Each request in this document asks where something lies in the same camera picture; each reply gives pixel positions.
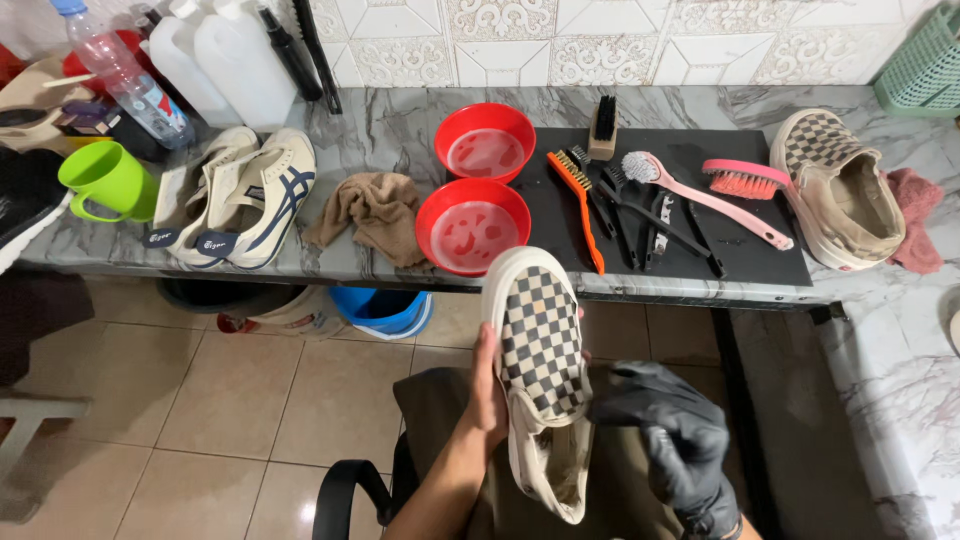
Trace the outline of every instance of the white wall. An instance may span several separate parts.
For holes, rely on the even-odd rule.
[[[265,3],[296,29],[290,0]],[[936,3],[311,0],[339,86],[866,84]],[[87,5],[120,27],[140,2]],[[0,0],[0,42],[15,54],[64,40],[47,0]]]

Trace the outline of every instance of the black sneaker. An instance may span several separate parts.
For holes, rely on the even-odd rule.
[[[73,192],[57,180],[62,163],[50,150],[0,152],[0,273],[70,206]]]

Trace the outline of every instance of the black glove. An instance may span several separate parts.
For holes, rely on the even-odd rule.
[[[739,526],[736,496],[722,465],[730,445],[723,409],[654,362],[621,362],[627,378],[594,397],[594,424],[636,426],[650,458],[650,488],[673,507],[687,534],[716,539]]]

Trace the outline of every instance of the green plastic basket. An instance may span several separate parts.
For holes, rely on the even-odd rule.
[[[937,7],[894,54],[874,85],[884,110],[903,116],[960,115],[960,8]]]

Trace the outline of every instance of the black mat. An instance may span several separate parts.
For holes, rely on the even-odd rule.
[[[580,225],[580,209],[577,198],[564,181],[550,167],[546,153],[568,148],[574,144],[587,147],[588,130],[565,128],[537,128],[537,151],[509,186],[515,189],[530,208],[533,227],[528,245],[541,247],[550,252],[567,271],[595,272],[587,250],[583,229]],[[625,130],[617,131],[616,155],[611,163],[619,164],[628,152],[646,150],[663,162],[666,170],[682,184],[709,191],[710,177],[701,172],[704,160],[727,159],[766,163],[769,150],[759,131],[706,131],[706,130]],[[590,165],[588,177],[597,184],[601,182],[600,170],[605,163]],[[650,185],[630,183],[624,198],[650,207],[653,189]],[[788,217],[787,203],[782,193],[772,201],[756,201],[718,195],[720,198],[753,212],[787,236],[794,239],[794,247],[778,251],[766,241],[742,227],[726,215],[697,205],[705,229],[712,234],[715,251],[723,259],[727,269],[727,282],[773,283],[810,286],[797,236]],[[679,197],[672,208],[671,224],[693,236],[691,223],[685,208],[685,200]],[[621,212],[627,237],[637,246],[641,261],[645,255],[647,221],[632,210]],[[693,255],[683,244],[670,239],[666,253],[654,258],[653,268],[644,273],[634,270],[624,259],[616,239],[608,239],[597,216],[591,209],[591,226],[597,247],[603,254],[608,274],[638,274],[663,278],[691,278],[712,280],[717,278],[710,270],[707,260]]]

